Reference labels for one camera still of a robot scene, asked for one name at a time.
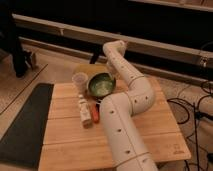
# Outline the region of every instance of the small bottle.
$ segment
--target small bottle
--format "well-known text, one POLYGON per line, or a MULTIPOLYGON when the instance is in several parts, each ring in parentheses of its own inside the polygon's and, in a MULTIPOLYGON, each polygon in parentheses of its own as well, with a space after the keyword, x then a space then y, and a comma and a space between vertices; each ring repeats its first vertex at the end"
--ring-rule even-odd
POLYGON ((78 106, 80 108, 81 122, 84 127, 88 127, 92 124, 92 118, 88 102, 82 94, 80 94, 78 97, 79 97, 78 106))

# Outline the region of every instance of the wooden plank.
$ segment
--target wooden plank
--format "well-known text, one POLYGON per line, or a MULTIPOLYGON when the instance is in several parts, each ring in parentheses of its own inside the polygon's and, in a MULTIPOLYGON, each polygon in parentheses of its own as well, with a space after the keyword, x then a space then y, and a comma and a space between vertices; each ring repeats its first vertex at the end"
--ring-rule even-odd
MULTIPOLYGON (((136 127, 155 162, 189 159, 190 152, 159 83, 153 77, 149 80, 155 89, 156 101, 148 111, 133 117, 136 127)), ((70 113, 77 107, 78 98, 74 89, 70 83, 54 87, 56 93, 51 103, 51 117, 46 126, 40 171, 114 167, 102 125, 94 124, 85 129, 76 112, 70 113)), ((117 80, 115 92, 124 90, 127 90, 125 83, 117 80)))
POLYGON ((72 83, 55 84, 52 99, 78 97, 78 90, 72 83))
POLYGON ((78 171, 114 166, 106 139, 44 145, 39 171, 78 171))
POLYGON ((43 143, 56 144, 92 139, 106 139, 101 124, 93 124, 85 129, 80 118, 65 118, 48 120, 43 143))
POLYGON ((51 101, 48 119, 80 117, 78 98, 54 98, 51 101))
MULTIPOLYGON (((181 133, 144 136, 144 142, 155 162, 183 160, 191 157, 181 133)), ((96 139, 44 145, 39 170, 76 171, 112 167, 114 167, 114 162, 107 140, 96 139)))
POLYGON ((181 132, 143 136, 143 140, 155 162, 191 158, 190 151, 181 132))

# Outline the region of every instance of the wall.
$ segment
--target wall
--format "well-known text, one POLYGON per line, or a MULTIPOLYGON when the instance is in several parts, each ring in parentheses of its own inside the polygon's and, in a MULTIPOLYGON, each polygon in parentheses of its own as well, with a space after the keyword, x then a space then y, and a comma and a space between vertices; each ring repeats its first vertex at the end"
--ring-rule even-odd
POLYGON ((15 13, 199 49, 213 13, 127 0, 11 0, 15 13))

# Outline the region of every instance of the robot arm segment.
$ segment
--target robot arm segment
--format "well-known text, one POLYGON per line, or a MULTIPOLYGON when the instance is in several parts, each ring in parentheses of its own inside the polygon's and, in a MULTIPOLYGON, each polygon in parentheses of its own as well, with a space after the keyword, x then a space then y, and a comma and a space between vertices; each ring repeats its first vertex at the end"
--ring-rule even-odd
POLYGON ((106 43, 103 50, 130 89, 105 97, 100 105, 101 122, 117 171, 157 171, 131 119, 132 114, 141 113, 152 106, 154 91, 144 75, 122 57, 126 50, 123 41, 106 43))

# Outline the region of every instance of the orange object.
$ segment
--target orange object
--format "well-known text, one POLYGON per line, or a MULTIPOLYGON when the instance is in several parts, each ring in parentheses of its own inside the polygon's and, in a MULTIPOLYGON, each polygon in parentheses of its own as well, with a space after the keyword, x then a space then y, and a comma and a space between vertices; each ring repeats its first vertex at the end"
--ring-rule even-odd
POLYGON ((91 105, 91 114, 92 114, 93 122, 98 123, 100 116, 95 104, 91 105))

